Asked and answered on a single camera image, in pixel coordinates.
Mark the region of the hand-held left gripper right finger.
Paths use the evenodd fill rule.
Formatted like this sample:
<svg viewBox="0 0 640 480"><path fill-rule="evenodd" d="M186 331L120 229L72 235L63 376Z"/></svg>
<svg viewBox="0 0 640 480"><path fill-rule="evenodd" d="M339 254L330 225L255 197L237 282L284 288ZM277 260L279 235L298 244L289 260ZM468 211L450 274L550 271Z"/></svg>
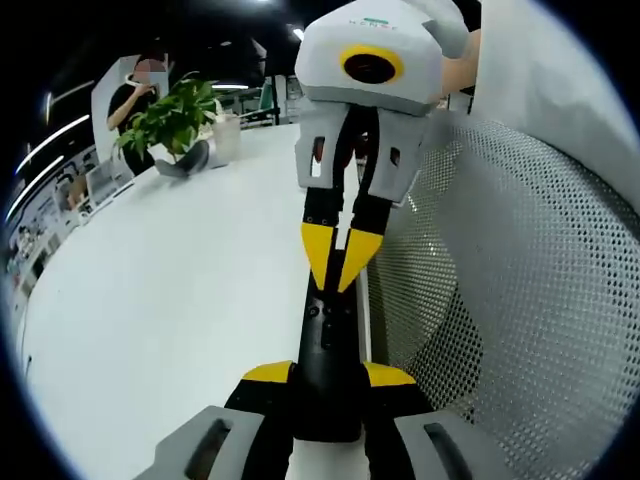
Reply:
<svg viewBox="0 0 640 480"><path fill-rule="evenodd" d="M434 411L415 379L405 371L372 362L363 369L369 386L363 393L364 450L372 479L429 479L436 468L418 474L397 427L401 417L419 417ZM418 431L435 449L446 479L472 479L474 474L451 434L439 422L417 420Z"/></svg>

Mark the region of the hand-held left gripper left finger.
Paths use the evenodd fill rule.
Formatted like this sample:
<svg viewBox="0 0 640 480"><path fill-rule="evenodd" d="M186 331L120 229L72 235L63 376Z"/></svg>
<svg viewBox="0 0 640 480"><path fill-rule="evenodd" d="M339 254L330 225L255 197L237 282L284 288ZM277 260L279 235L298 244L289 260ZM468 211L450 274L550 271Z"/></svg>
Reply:
<svg viewBox="0 0 640 480"><path fill-rule="evenodd" d="M294 363L247 372L224 406L208 406L155 449L156 479L284 479L293 451Z"/></svg>

